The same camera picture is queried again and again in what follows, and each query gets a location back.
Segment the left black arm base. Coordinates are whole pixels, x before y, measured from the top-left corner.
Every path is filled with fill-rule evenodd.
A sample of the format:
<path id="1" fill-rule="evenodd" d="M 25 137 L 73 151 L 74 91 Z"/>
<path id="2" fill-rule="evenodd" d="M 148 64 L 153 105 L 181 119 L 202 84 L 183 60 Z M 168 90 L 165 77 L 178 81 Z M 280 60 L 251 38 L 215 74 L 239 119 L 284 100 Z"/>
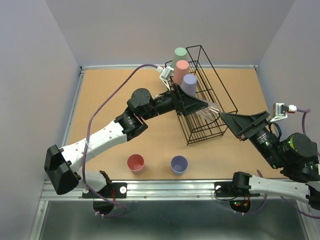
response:
<path id="1" fill-rule="evenodd" d="M 98 193 L 110 200 L 113 199 L 125 199 L 127 197 L 127 186 L 126 182 L 113 182 L 108 183 L 105 187 L 103 187 Z M 95 193 L 89 190 L 87 193 L 82 193 L 83 199 L 96 199 L 99 198 Z"/>

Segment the large lavender plastic cup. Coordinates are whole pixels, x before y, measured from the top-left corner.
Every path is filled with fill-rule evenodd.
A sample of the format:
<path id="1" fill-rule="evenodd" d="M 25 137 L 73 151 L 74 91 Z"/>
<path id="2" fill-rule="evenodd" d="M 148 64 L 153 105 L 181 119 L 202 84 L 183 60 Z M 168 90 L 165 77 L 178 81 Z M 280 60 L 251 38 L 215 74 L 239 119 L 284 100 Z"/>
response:
<path id="1" fill-rule="evenodd" d="M 186 94 L 195 97 L 197 91 L 197 77 L 191 73 L 186 74 L 182 79 L 180 87 Z"/>

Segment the salmon pink plastic cup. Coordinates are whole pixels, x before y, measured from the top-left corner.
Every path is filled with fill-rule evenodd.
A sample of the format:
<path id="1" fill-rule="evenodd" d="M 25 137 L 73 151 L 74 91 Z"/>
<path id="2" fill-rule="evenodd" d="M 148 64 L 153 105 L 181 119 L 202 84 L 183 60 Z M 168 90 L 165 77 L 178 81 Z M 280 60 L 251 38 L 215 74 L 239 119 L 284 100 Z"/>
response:
<path id="1" fill-rule="evenodd" d="M 173 82 L 175 84 L 181 84 L 185 75 L 189 73 L 189 62 L 186 60 L 179 60 L 176 63 L 174 73 L 173 73 Z"/>

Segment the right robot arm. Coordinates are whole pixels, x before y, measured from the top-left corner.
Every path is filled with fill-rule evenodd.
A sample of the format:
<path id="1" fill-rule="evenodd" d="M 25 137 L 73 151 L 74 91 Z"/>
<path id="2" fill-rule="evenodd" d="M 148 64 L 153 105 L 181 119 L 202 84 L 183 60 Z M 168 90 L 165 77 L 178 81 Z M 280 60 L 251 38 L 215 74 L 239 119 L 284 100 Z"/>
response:
<path id="1" fill-rule="evenodd" d="M 320 208 L 320 161 L 318 146 L 306 135 L 296 132 L 284 140 L 271 130 L 269 113 L 254 115 L 223 112 L 223 122 L 240 141 L 249 140 L 264 160 L 287 177 L 275 180 L 236 172 L 230 182 L 231 192 L 239 196 L 267 194 L 287 197 Z"/>

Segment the mint green plastic cup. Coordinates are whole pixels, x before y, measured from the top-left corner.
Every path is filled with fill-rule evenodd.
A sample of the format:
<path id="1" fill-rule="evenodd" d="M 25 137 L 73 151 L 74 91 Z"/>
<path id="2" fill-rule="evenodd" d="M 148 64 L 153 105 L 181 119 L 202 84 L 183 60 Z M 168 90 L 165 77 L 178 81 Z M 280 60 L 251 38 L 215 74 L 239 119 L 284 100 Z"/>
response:
<path id="1" fill-rule="evenodd" d="M 176 68 L 177 62 L 180 60 L 188 60 L 188 52 L 184 47 L 178 47 L 174 50 L 173 59 L 171 62 L 171 67 Z"/>

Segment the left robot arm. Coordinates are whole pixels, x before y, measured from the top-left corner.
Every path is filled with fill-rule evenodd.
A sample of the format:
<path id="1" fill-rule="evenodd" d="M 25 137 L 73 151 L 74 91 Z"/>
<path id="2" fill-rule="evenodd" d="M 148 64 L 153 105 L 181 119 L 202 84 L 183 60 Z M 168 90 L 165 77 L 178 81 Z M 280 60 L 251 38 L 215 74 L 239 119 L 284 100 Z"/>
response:
<path id="1" fill-rule="evenodd" d="M 83 161 L 139 136 L 148 128 L 146 120 L 171 111 L 188 116 L 208 106 L 208 102 L 185 93 L 177 84 L 156 98 L 148 89 L 138 88 L 127 101 L 125 111 L 99 131 L 70 145 L 50 146 L 44 171 L 58 195 L 85 189 L 89 184 L 100 197 L 106 197 L 111 193 L 110 178 L 104 171 L 78 173 Z"/>

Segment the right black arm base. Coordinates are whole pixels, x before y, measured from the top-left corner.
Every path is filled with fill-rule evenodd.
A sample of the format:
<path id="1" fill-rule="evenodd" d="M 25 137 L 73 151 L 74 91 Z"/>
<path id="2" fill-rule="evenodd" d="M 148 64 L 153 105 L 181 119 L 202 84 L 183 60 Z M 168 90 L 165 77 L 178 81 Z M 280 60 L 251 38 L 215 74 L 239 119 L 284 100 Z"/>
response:
<path id="1" fill-rule="evenodd" d="M 260 197 L 259 193 L 249 193 L 249 185 L 244 183 L 234 183 L 232 181 L 216 181 L 214 183 L 215 195 L 218 198 L 235 197 Z"/>

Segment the clear plastic cup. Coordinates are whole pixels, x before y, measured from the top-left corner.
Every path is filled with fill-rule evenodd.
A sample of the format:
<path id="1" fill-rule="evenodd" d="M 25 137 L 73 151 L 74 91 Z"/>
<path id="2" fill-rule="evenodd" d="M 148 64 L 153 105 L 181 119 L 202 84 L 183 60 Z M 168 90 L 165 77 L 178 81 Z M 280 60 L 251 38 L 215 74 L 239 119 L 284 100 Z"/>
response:
<path id="1" fill-rule="evenodd" d="M 208 104 L 207 107 L 196 112 L 197 115 L 202 117 L 208 122 L 214 122 L 220 117 L 221 107 L 219 104 L 203 100 Z"/>

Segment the black wire dish rack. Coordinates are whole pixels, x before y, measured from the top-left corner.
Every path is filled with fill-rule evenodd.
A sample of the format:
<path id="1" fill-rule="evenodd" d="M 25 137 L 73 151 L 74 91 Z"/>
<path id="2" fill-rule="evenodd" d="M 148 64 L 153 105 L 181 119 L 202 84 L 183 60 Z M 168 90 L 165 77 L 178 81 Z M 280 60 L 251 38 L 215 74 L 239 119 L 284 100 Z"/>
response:
<path id="1" fill-rule="evenodd" d="M 195 97 L 220 105 L 220 113 L 236 114 L 238 108 L 202 45 L 184 48 L 187 50 L 189 73 L 197 78 Z M 171 64 L 172 60 L 165 66 L 171 67 Z M 196 112 L 187 116 L 178 113 L 177 117 L 188 145 L 223 136 L 228 128 L 220 116 L 213 122 L 208 122 Z"/>

